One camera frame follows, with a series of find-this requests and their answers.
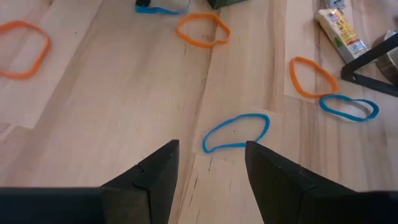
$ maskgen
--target orange rubber band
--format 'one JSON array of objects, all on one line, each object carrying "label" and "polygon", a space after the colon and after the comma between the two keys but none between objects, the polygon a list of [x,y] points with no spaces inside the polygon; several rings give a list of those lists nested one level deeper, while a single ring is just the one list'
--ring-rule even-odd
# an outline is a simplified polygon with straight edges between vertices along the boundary
[{"label": "orange rubber band", "polygon": [[[305,91],[301,87],[299,80],[297,79],[296,71],[295,71],[295,67],[294,67],[295,62],[305,63],[309,66],[314,67],[315,70],[319,71],[326,78],[326,80],[328,80],[328,82],[330,83],[332,92],[331,93],[314,94],[314,93],[309,93],[309,92]],[[309,60],[307,58],[295,57],[290,61],[290,77],[292,79],[293,86],[298,91],[298,93],[300,93],[302,96],[305,96],[307,98],[321,98],[323,96],[327,96],[327,95],[334,94],[334,93],[338,92],[338,84],[337,84],[336,79],[333,77],[333,75],[331,75],[331,73],[329,73],[328,71],[323,69],[321,66],[319,66],[313,60]]]},{"label": "orange rubber band", "polygon": [[17,78],[17,79],[29,78],[29,77],[32,77],[38,71],[40,64],[43,62],[44,57],[46,56],[47,52],[49,51],[50,45],[51,45],[50,37],[39,27],[37,27],[33,24],[30,24],[28,22],[25,22],[25,21],[7,22],[3,25],[0,25],[0,31],[8,31],[8,30],[11,30],[16,27],[28,27],[28,28],[31,28],[31,29],[36,30],[37,32],[43,34],[45,37],[44,48],[39,53],[39,56],[36,58],[33,65],[31,66],[31,68],[28,69],[27,71],[22,72],[22,73],[16,73],[16,72],[8,72],[8,71],[0,70],[0,75],[4,75],[9,78]]},{"label": "orange rubber band", "polygon": [[[213,42],[202,42],[199,40],[192,39],[190,36],[188,36],[187,34],[184,34],[183,32],[180,31],[180,27],[185,22],[192,20],[192,19],[205,19],[205,18],[214,19],[214,21],[216,21],[217,24],[225,30],[227,37],[225,39],[215,39]],[[177,35],[180,36],[183,40],[186,40],[188,43],[190,43],[194,46],[197,46],[197,47],[212,47],[216,44],[225,44],[229,41],[229,37],[231,35],[231,30],[229,29],[229,27],[227,25],[225,25],[224,22],[216,14],[213,14],[213,13],[192,13],[192,14],[183,16],[182,19],[180,20],[180,22],[178,23],[175,31],[176,31]]]}]

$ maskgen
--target rubber band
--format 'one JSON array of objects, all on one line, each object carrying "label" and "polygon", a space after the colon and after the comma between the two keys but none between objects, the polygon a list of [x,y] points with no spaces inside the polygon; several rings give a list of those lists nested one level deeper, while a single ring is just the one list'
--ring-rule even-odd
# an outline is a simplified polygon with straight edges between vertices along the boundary
[{"label": "rubber band", "polygon": [[0,25],[0,31],[8,31],[8,30],[11,30],[16,27],[28,27],[28,28],[36,30],[40,34],[44,35],[44,37],[45,37],[44,48],[39,53],[39,56],[34,61],[33,65],[27,71],[22,72],[22,73],[17,73],[17,72],[9,72],[9,71],[0,70],[0,75],[4,75],[5,77],[16,78],[16,79],[30,78],[36,74],[36,72],[38,71],[38,69],[40,67],[40,64],[43,62],[44,57],[50,50],[50,45],[51,45],[50,37],[39,27],[37,27],[31,23],[25,22],[25,21],[7,22],[5,24]]},{"label": "rubber band", "polygon": [[[212,42],[202,42],[199,40],[195,40],[193,38],[191,38],[190,36],[188,36],[187,34],[184,34],[183,32],[180,31],[180,27],[182,26],[182,24],[184,24],[187,21],[190,21],[192,19],[213,19],[214,21],[217,22],[217,24],[226,32],[227,37],[225,39],[215,39]],[[224,22],[216,15],[213,13],[192,13],[192,14],[188,14],[186,16],[183,16],[182,19],[180,20],[180,22],[177,25],[177,28],[175,29],[177,35],[179,37],[181,37],[183,40],[187,41],[189,44],[192,44],[194,46],[197,47],[212,47],[216,44],[225,44],[229,41],[229,37],[231,35],[231,30],[229,29],[229,27],[224,24]]]},{"label": "rubber band", "polygon": [[145,5],[137,5],[136,3],[136,12],[143,14],[167,14],[167,15],[181,15],[187,14],[189,6],[191,5],[191,0],[189,0],[188,4],[181,8],[180,10],[170,10],[163,7],[149,7]]},{"label": "rubber band", "polygon": [[[317,71],[319,71],[326,78],[326,80],[330,83],[332,92],[331,93],[315,94],[315,93],[309,93],[309,92],[305,91],[301,87],[299,80],[297,79],[297,76],[296,76],[296,72],[295,72],[295,63],[296,62],[302,62],[304,64],[314,67]],[[300,93],[302,96],[307,97],[307,98],[320,98],[320,97],[338,92],[338,84],[337,84],[336,79],[333,77],[333,75],[331,75],[331,73],[329,73],[328,71],[323,69],[321,66],[319,66],[313,60],[309,60],[307,58],[295,57],[290,61],[290,77],[292,79],[293,86],[298,91],[298,93]]]},{"label": "rubber band", "polygon": [[[329,106],[327,106],[326,103],[325,103],[325,100],[330,99],[330,98],[336,98],[336,99],[344,100],[344,101],[348,101],[348,102],[355,102],[355,101],[357,101],[357,102],[364,102],[364,103],[367,103],[367,104],[369,104],[370,106],[372,106],[372,107],[373,107],[373,111],[372,111],[372,113],[371,113],[369,116],[367,116],[366,118],[360,118],[360,117],[354,116],[354,115],[352,115],[352,114],[348,114],[348,113],[344,113],[344,112],[341,112],[341,111],[337,111],[337,110],[331,109],[331,108],[330,108]],[[351,99],[351,98],[348,97],[348,96],[340,95],[340,94],[332,94],[332,95],[328,95],[328,96],[324,96],[324,97],[320,98],[320,100],[319,100],[319,105],[321,106],[321,108],[322,108],[324,111],[326,111],[326,112],[328,112],[328,113],[332,113],[332,114],[335,114],[335,115],[338,115],[338,116],[342,116],[342,117],[344,117],[344,118],[347,118],[347,119],[350,119],[350,120],[356,121],[356,122],[364,122],[364,121],[367,121],[367,120],[369,120],[369,119],[374,119],[374,118],[379,114],[379,112],[380,112],[380,109],[379,109],[378,105],[375,104],[374,102],[370,101],[370,100],[364,100],[364,99]]]},{"label": "rubber band", "polygon": [[260,113],[248,113],[248,114],[241,114],[239,116],[236,116],[234,118],[231,118],[229,120],[226,120],[222,123],[220,123],[219,125],[217,125],[215,128],[213,128],[212,130],[210,130],[206,136],[203,138],[203,142],[202,142],[202,148],[203,151],[205,153],[212,153],[214,151],[216,151],[217,149],[222,149],[222,148],[227,148],[227,147],[245,147],[246,143],[245,142],[236,142],[236,143],[229,143],[229,144],[222,144],[219,146],[215,146],[212,147],[211,149],[208,149],[206,146],[206,142],[207,139],[217,130],[219,130],[220,128],[229,125],[241,118],[262,118],[265,121],[264,124],[264,129],[261,131],[261,134],[254,140],[256,142],[258,142],[260,139],[262,139],[268,132],[269,126],[271,125],[271,121],[269,119],[269,117],[265,114],[260,114]]}]

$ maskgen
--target wooden table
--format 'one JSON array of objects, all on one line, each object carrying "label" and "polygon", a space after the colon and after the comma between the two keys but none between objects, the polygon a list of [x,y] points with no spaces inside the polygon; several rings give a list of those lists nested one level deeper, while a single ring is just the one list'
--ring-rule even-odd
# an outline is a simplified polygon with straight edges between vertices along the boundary
[{"label": "wooden table", "polygon": [[[346,1],[368,46],[395,29],[396,0]],[[261,144],[351,189],[398,188],[397,98],[340,80],[340,93],[374,100],[380,115],[349,123],[325,114],[293,88],[292,57],[315,60],[339,77],[344,65],[313,21],[320,0],[250,0],[215,13],[232,30],[226,45],[200,49],[175,34],[175,16],[136,14],[131,0],[0,0],[0,23],[23,19],[45,29],[52,51],[29,80],[0,77],[0,184],[96,186],[170,139],[180,140],[180,172],[170,223],[262,223],[242,149],[204,154],[203,135],[240,113],[271,118]],[[194,0],[191,12],[211,12]],[[184,31],[208,40],[210,21]],[[0,36],[0,67],[22,70],[40,36]],[[328,91],[299,67],[308,91]],[[363,73],[381,78],[374,65]],[[350,105],[330,102],[355,111]],[[210,144],[255,137],[262,123],[240,121]]]}]

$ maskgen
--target wood grain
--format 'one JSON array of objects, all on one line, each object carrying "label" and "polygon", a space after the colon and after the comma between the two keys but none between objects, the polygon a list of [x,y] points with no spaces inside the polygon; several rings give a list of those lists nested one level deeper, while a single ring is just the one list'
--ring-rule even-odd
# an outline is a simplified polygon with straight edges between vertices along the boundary
[{"label": "wood grain", "polygon": [[[27,80],[31,84],[0,79],[1,185],[101,185],[170,139],[179,139],[180,170],[169,223],[262,223],[244,150],[208,155],[201,142],[228,118],[265,113],[271,128],[261,144],[353,190],[398,189],[397,98],[339,80],[340,93],[373,100],[381,108],[375,120],[358,124],[326,114],[291,84],[288,63],[295,56],[340,77],[344,62],[313,20],[324,7],[320,1],[253,0],[215,11],[232,35],[213,49],[179,39],[174,31],[178,17],[136,14],[129,0],[3,1],[1,22],[21,17],[48,24],[60,40],[53,43],[56,48],[37,80]],[[347,20],[369,46],[395,28],[396,0],[346,4]],[[100,7],[97,14],[91,7],[80,18],[86,25],[79,29],[88,29],[87,34],[74,39],[56,27],[79,19],[67,15],[69,9],[61,7],[66,5]],[[190,12],[213,11],[206,0],[197,0]],[[201,40],[224,34],[211,21],[182,28]],[[0,38],[1,46],[8,43],[0,66],[19,68],[19,60],[29,60],[24,52],[33,50],[29,41],[35,37],[22,30],[20,39]],[[297,72],[307,91],[330,88],[313,69],[298,66]],[[361,72],[383,79],[374,65]],[[39,87],[43,90],[31,91]],[[30,102],[35,106],[26,107]],[[328,103],[363,114],[353,105]],[[242,119],[216,132],[208,146],[254,139],[263,125],[260,119]]]}]

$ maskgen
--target blue object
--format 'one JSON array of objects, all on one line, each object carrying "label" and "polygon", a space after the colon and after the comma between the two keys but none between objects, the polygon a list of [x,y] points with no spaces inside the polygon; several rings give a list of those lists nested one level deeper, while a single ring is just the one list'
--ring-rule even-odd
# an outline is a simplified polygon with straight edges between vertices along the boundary
[{"label": "blue object", "polygon": [[262,118],[265,121],[264,129],[262,130],[261,134],[256,138],[256,140],[254,140],[256,142],[258,142],[260,139],[262,139],[267,134],[269,126],[271,124],[271,121],[270,121],[269,117],[267,115],[265,115],[265,114],[260,114],[260,113],[241,114],[239,116],[236,116],[234,118],[231,118],[229,120],[226,120],[226,121],[220,123],[215,128],[210,130],[206,134],[205,138],[203,139],[203,142],[202,142],[203,151],[205,153],[212,153],[212,152],[216,151],[217,149],[222,149],[222,148],[227,148],[227,147],[245,147],[246,146],[245,142],[236,142],[236,143],[222,144],[222,145],[219,145],[219,146],[212,147],[211,149],[208,149],[207,146],[206,146],[207,139],[211,136],[211,134],[213,134],[215,131],[219,130],[220,128],[222,128],[222,127],[224,127],[226,125],[229,125],[229,124],[231,124],[231,123],[233,123],[233,122],[235,122],[235,121],[237,121],[237,120],[239,120],[241,118]]},{"label": "blue object", "polygon": [[[325,100],[330,99],[330,98],[336,98],[336,99],[345,100],[345,101],[364,102],[364,103],[367,103],[367,104],[369,104],[369,105],[371,105],[373,107],[373,112],[369,116],[367,116],[366,118],[360,118],[360,117],[357,117],[357,116],[354,116],[354,115],[351,115],[351,114],[348,114],[348,113],[337,111],[337,110],[331,109],[328,105],[326,105]],[[332,114],[335,114],[335,115],[338,115],[338,116],[342,116],[344,118],[347,118],[347,119],[350,119],[350,120],[356,121],[356,122],[364,122],[364,121],[367,121],[369,119],[374,119],[380,112],[380,109],[379,109],[378,105],[375,104],[374,102],[370,101],[370,100],[364,100],[364,99],[355,99],[354,100],[354,99],[351,99],[348,96],[340,95],[340,94],[331,94],[331,95],[327,95],[327,96],[324,96],[324,97],[320,98],[319,99],[319,105],[321,106],[321,108],[324,111],[326,111],[328,113],[332,113]]]},{"label": "blue object", "polygon": [[189,0],[188,5],[181,8],[180,10],[173,11],[162,7],[149,7],[149,6],[138,6],[136,4],[136,12],[144,14],[167,14],[167,15],[181,15],[187,14],[189,5],[191,5],[191,0]]}]

